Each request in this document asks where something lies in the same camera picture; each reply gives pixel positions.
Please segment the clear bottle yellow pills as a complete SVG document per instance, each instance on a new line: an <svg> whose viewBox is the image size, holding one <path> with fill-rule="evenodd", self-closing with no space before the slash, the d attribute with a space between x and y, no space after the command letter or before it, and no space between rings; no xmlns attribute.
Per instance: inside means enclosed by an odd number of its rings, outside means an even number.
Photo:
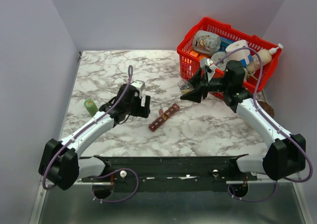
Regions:
<svg viewBox="0 0 317 224"><path fill-rule="evenodd" d="M184 95L186 93L189 93L189 92L194 90L193 85L189 81L187 81L185 79L179 80L177 85L178 85L182 95Z"/></svg>

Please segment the red weekly pill organizer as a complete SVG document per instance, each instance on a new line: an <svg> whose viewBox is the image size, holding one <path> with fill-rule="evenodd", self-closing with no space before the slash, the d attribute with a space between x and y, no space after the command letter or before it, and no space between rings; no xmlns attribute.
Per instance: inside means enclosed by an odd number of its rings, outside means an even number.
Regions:
<svg viewBox="0 0 317 224"><path fill-rule="evenodd" d="M171 118L177 111L180 110L178 104L173 104L166 111L159 110L159 117L149 125L149 130L155 132L160 128L169 118Z"/></svg>

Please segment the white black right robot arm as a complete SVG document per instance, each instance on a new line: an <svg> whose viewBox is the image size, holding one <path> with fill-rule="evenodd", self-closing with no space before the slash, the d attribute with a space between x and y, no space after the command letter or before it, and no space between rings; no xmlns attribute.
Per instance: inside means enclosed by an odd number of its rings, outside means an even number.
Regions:
<svg viewBox="0 0 317 224"><path fill-rule="evenodd" d="M194 89L180 98L200 103L209 92L222 92L226 105L257 132L268 148L265 156L239 156L236 163L228 167L229 177L240 180L246 172L253 172L279 180L304 170L305 138L280 126L243 87L245 71L242 64L229 61L224 76L220 78L214 78L215 69L211 59L202 59L199 70L189 80Z"/></svg>

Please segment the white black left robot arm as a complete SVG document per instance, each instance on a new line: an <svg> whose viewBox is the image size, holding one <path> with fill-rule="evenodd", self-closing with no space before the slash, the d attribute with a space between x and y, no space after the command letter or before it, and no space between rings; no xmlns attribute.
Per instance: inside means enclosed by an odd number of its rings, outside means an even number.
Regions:
<svg viewBox="0 0 317 224"><path fill-rule="evenodd" d="M122 124L129 116L148 118L151 97L142 96L144 88L145 83L141 80L123 84L117 96L102 105L81 128L59 141L49 140L39 165L43 188L48 189L47 180L62 190L69 189L81 178L106 181L110 175L106 160L99 156L81 159L81 156L101 135Z"/></svg>

